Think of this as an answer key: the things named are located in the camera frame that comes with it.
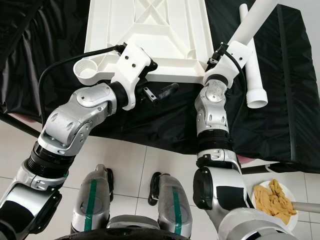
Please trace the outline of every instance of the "plate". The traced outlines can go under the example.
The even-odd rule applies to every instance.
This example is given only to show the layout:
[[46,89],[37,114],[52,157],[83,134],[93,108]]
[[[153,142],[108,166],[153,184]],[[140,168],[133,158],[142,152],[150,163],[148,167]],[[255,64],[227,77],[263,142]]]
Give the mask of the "plate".
[[[259,185],[261,185],[262,187],[265,187],[266,189],[271,190],[270,187],[269,187],[269,183],[270,182],[271,181],[264,181],[264,182],[260,183]],[[279,182],[279,185],[282,188],[282,191],[285,194],[285,197],[288,198],[291,202],[295,202],[296,198],[293,195],[293,193],[285,185],[283,185],[282,183]],[[252,202],[254,208],[257,209],[257,207],[256,207],[256,197],[255,197],[255,191],[254,190],[252,190],[251,202]],[[293,216],[290,217],[289,223],[287,225],[287,227],[289,228],[290,231],[292,231],[295,228],[295,226],[297,225],[298,218],[299,218],[299,211],[296,211],[296,215],[293,215]]]

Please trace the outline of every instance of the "tile floor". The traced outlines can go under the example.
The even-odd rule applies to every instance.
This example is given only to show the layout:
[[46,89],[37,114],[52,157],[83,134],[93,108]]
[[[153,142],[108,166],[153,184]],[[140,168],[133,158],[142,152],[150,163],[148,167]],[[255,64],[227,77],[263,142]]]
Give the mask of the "tile floor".
[[[0,133],[0,195],[2,195],[21,162],[29,156],[36,139],[1,121]],[[192,181],[197,169],[195,162],[193,155],[182,155],[135,143],[90,136],[70,168],[64,187],[61,188],[62,202],[52,221],[44,232],[38,235],[32,234],[27,240],[50,240],[69,233],[75,195],[83,178],[99,163],[114,171],[115,195],[110,207],[112,217],[136,214],[156,220],[158,208],[148,205],[146,199],[149,182],[154,172],[166,172],[181,182],[188,197],[193,216],[192,239],[216,239],[217,232],[209,217],[203,210],[198,209],[192,200]],[[261,165],[263,162],[256,160],[247,166]],[[297,201],[320,204],[320,175],[294,172],[244,176],[249,192],[255,184],[272,178],[288,186]],[[300,212],[298,224],[293,232],[299,240],[320,240],[320,214]]]

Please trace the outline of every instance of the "green stripe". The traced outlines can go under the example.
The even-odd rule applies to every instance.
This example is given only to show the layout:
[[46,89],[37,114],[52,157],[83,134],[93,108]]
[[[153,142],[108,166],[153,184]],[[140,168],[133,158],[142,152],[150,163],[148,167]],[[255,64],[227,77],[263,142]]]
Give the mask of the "green stripe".
[[85,212],[85,221],[84,221],[85,232],[92,230],[92,217],[95,209],[96,190],[97,190],[97,180],[93,179],[90,185],[89,200],[88,200],[88,205],[86,207],[86,212]]
[[182,220],[181,220],[181,209],[179,202],[179,193],[176,187],[172,187],[173,192],[173,203],[174,203],[174,214],[175,214],[175,228],[174,233],[180,235],[182,228]]

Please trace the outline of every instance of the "silver metal joint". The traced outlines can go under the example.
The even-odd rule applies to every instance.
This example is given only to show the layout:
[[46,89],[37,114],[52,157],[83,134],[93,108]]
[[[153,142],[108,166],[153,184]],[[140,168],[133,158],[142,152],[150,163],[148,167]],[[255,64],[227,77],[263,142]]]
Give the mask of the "silver metal joint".
[[48,188],[51,188],[50,191],[54,191],[60,188],[61,185],[67,179],[68,175],[60,178],[53,178],[53,179],[35,175],[27,169],[26,167],[27,161],[28,160],[25,160],[21,164],[18,170],[18,173],[13,179],[13,182],[11,185],[23,184],[35,190],[47,191]]
[[51,113],[38,143],[54,154],[75,156],[90,131],[116,110],[116,95],[106,83],[78,89]]
[[196,130],[199,135],[206,130],[221,129],[229,132],[225,110],[227,86],[220,80],[209,80],[195,100]]
[[197,154],[197,159],[207,158],[210,156],[211,161],[230,162],[233,165],[233,169],[237,170],[241,174],[241,168],[237,161],[237,155],[227,149],[208,149],[203,150]]

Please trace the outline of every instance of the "folded fabric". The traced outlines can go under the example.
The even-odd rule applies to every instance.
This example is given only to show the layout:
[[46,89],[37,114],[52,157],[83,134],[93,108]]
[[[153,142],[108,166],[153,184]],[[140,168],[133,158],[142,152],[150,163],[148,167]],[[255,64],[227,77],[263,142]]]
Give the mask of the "folded fabric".
[[270,216],[281,219],[288,225],[290,217],[296,215],[297,212],[294,210],[291,201],[286,198],[277,180],[270,181],[269,187],[271,190],[261,185],[254,187],[256,208]]

